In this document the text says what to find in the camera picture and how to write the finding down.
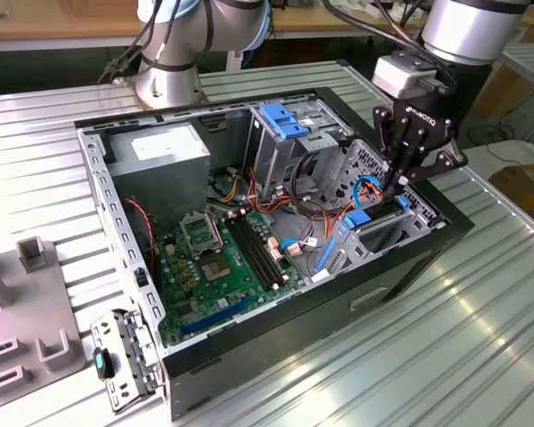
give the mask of chip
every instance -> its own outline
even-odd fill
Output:
[[[193,312],[192,306],[189,302],[181,305],[180,307],[176,307],[176,312],[178,313],[178,316],[186,316],[187,314],[190,314]]]
[[[223,254],[203,256],[198,260],[198,264],[204,271],[208,282],[213,282],[218,278],[224,278],[231,274],[230,265]]]

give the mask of black ram slot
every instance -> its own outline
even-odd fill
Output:
[[[251,250],[249,244],[247,243],[246,238],[241,233],[241,230],[239,229],[239,227],[235,223],[228,222],[227,228],[230,231],[230,234],[235,240],[236,244],[238,245],[239,250],[245,257],[247,263],[251,266],[251,270],[253,270],[255,276],[259,280],[259,284],[261,285],[261,288],[264,289],[266,286],[267,288],[269,288],[270,287],[269,277],[267,273],[263,271],[261,262],[257,258],[257,255],[255,254],[255,252]]]
[[[277,270],[277,267],[275,266],[274,260],[272,260],[271,255],[265,251],[263,244],[261,243],[261,240],[259,240],[259,237],[254,233],[253,228],[247,221],[242,221],[241,229],[246,234],[247,238],[250,242],[253,242],[254,246],[257,248],[257,252],[261,255],[263,258],[263,262],[267,270],[269,271],[269,274],[271,275],[271,278],[273,279],[272,283],[276,283],[278,285],[281,285],[283,283],[283,277],[279,273],[279,270]]]
[[[245,219],[231,220],[227,222],[227,228],[257,276],[261,288],[268,291],[274,284],[281,285],[283,277],[265,252],[249,223]]]

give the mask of aluminum table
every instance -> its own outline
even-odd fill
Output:
[[[366,120],[387,102],[335,62],[202,78],[212,100],[330,86]],[[73,121],[137,111],[125,86],[0,96],[0,252],[55,242],[87,366],[0,407],[0,425],[170,425],[157,397],[114,416],[88,328],[125,297]],[[534,425],[534,222],[464,168],[433,180],[476,224],[410,290],[174,425]]]

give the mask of blue drive bracket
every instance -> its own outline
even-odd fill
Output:
[[[263,117],[283,140],[292,140],[299,136],[308,135],[311,132],[308,128],[302,127],[296,121],[295,115],[283,107],[280,102],[263,104],[260,110]]]

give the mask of black cable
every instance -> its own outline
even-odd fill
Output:
[[[481,129],[481,128],[490,128],[490,129],[494,129],[497,128],[496,126],[492,126],[492,125],[478,125],[478,126],[474,126],[474,127],[471,127],[469,129],[467,129],[466,131],[466,136],[469,138],[469,140],[471,140],[471,142],[474,144],[475,147],[482,147],[482,145],[484,145],[486,148],[487,148],[487,151],[495,158],[497,158],[498,160],[502,161],[502,162],[505,162],[505,163],[514,163],[514,164],[517,164],[518,166],[522,166],[522,164],[516,160],[510,160],[510,159],[507,159],[507,158],[503,158],[501,156],[499,156],[498,154],[494,153],[493,151],[491,151],[490,147],[489,147],[489,143],[485,143],[485,144],[479,144],[477,143],[473,136],[472,136],[472,131],[475,130],[475,129]],[[496,141],[494,139],[494,135],[492,135],[491,133],[488,134],[488,136],[490,137],[490,139],[492,140],[492,142],[501,142],[501,141],[504,141],[503,140],[500,140],[500,141]]]
[[[297,189],[296,189],[296,180],[303,169],[305,165],[307,165],[309,162],[311,162],[316,154],[310,154],[305,153],[303,156],[299,159],[299,161],[296,163],[295,167],[293,168],[293,172],[291,173],[291,177],[289,180],[289,195],[291,197],[291,201],[293,202],[293,206],[295,207],[296,211],[301,214],[302,216],[305,216],[306,218],[310,220],[314,220],[315,218],[324,218],[324,207],[314,200],[305,200],[307,203],[313,203],[316,205],[319,210],[312,210],[311,208],[304,205],[303,201],[298,197]],[[327,211],[328,215],[336,215],[341,211],[341,208],[333,209],[330,211]]]
[[[451,71],[451,68],[437,58],[434,54],[431,52],[428,52],[426,49],[424,49],[422,46],[420,46],[417,43],[411,43],[407,40],[404,40],[402,38],[399,38],[395,34],[392,34],[391,32],[381,29],[379,27],[376,27],[374,25],[368,24],[367,22],[363,22],[361,20],[357,20],[356,18],[350,16],[347,13],[344,13],[340,11],[339,9],[335,8],[331,3],[330,0],[322,0],[322,3],[324,4],[327,11],[332,13],[334,16],[336,16],[339,20],[343,20],[344,22],[352,25],[353,27],[364,29],[366,31],[369,31],[370,33],[376,34],[377,36],[381,36],[385,38],[386,40],[389,40],[398,46],[409,50],[413,54],[415,54],[419,59],[425,60],[432,64],[444,77],[444,84],[447,86],[446,88],[438,88],[439,92],[441,94],[449,95],[456,91],[457,89],[457,82],[455,81],[455,78],[453,77],[453,72]]]
[[[407,13],[405,13],[404,11],[400,21],[400,26],[402,28],[405,27],[405,25],[408,23],[409,18],[411,18],[411,15],[416,12],[417,8],[421,5],[421,3],[423,3],[423,1],[424,0],[416,0],[416,2],[411,5]]]
[[[522,105],[524,105],[526,102],[528,102],[529,100],[532,99],[532,97],[534,96],[534,92],[532,92],[530,94],[530,96],[528,96],[527,98],[524,99],[524,101],[520,102],[518,105],[516,105],[514,108],[512,109],[509,109],[504,115],[502,115],[501,117],[498,118],[498,130],[501,132],[501,133],[504,133],[503,129],[502,129],[502,126],[505,125],[502,123],[503,119],[506,117],[506,116],[509,116],[510,114],[514,113],[517,109],[519,109]],[[511,130],[512,130],[512,136],[510,136],[508,139],[516,139],[516,133],[514,132],[514,129],[510,126],[510,125],[507,125]]]
[[[393,28],[393,30],[398,34],[398,36],[400,36],[401,38],[403,38],[405,41],[407,41],[409,43],[412,43],[412,44],[415,44],[416,46],[419,46],[419,44],[417,44],[417,42],[413,38],[411,38],[408,35],[408,33],[406,33],[403,30],[403,27],[401,27],[400,24],[398,24],[395,20],[393,20],[392,15],[390,15],[390,13],[385,9],[385,7],[382,4],[381,0],[376,0],[375,4],[376,4],[378,10],[380,11],[380,13],[382,13],[382,16],[384,16],[385,20],[388,21],[388,24],[390,24],[390,27]]]
[[[217,203],[218,205],[223,205],[223,206],[226,206],[226,207],[238,207],[239,205],[237,203],[232,203],[232,202],[223,202],[215,197],[206,197],[206,201],[208,202],[212,202],[212,203]]]
[[[403,21],[403,17],[406,16],[406,12],[408,11],[409,0],[406,0],[404,3],[405,5],[403,6],[403,13],[401,14],[400,25],[401,25],[401,22]]]
[[[144,34],[149,29],[149,26],[150,21],[144,25],[139,35],[134,38],[133,42],[123,51],[123,53],[121,53],[117,58],[114,58],[109,61],[109,63],[105,66],[105,69],[103,70],[101,76],[97,79],[97,85],[101,83],[102,79],[106,75],[108,75],[109,72],[116,69],[120,61],[122,61],[124,57],[134,49],[134,47],[139,43],[139,40],[141,40],[141,37],[144,36]]]
[[[215,193],[218,195],[218,196],[221,196],[222,198],[226,198],[228,197],[227,194],[225,194],[222,189],[220,189],[218,186],[217,186],[217,182],[216,181],[211,181],[209,183],[210,187],[212,187],[212,190],[215,191]]]
[[[103,70],[103,73],[97,80],[97,85],[102,81],[102,79],[108,73],[110,73],[109,81],[112,81],[114,75],[117,72],[124,71],[131,64],[131,62],[140,54],[140,52],[142,52],[144,49],[148,47],[148,45],[152,41],[152,36],[154,35],[154,24],[157,18],[158,11],[160,10],[160,6],[162,5],[162,2],[163,0],[156,0],[154,2],[154,7],[152,9],[152,14],[150,15],[150,19],[142,28],[141,33],[139,33],[139,35],[133,40],[131,45],[128,48],[126,48],[126,50],[123,53],[121,53],[121,55],[117,59],[112,60],[109,64],[107,64],[107,66]],[[149,30],[149,36],[146,42],[141,46],[140,50],[135,52],[132,57],[126,59],[124,63],[121,63],[122,60],[125,59],[126,55],[130,53],[132,49],[138,44],[139,40],[141,39],[142,36],[144,36],[147,30]]]
[[[166,27],[166,34],[164,36],[164,46],[168,44],[168,39],[170,38],[170,34],[172,33],[172,24],[174,24],[174,20],[176,19],[176,13],[178,13],[178,7],[180,6],[180,0],[177,0],[174,4],[174,8],[172,10],[172,13],[170,15],[170,21],[168,21],[168,27]],[[157,55],[157,58],[155,58],[147,68],[145,68],[142,71],[142,74],[147,73],[150,69],[154,68],[160,59],[160,55]]]

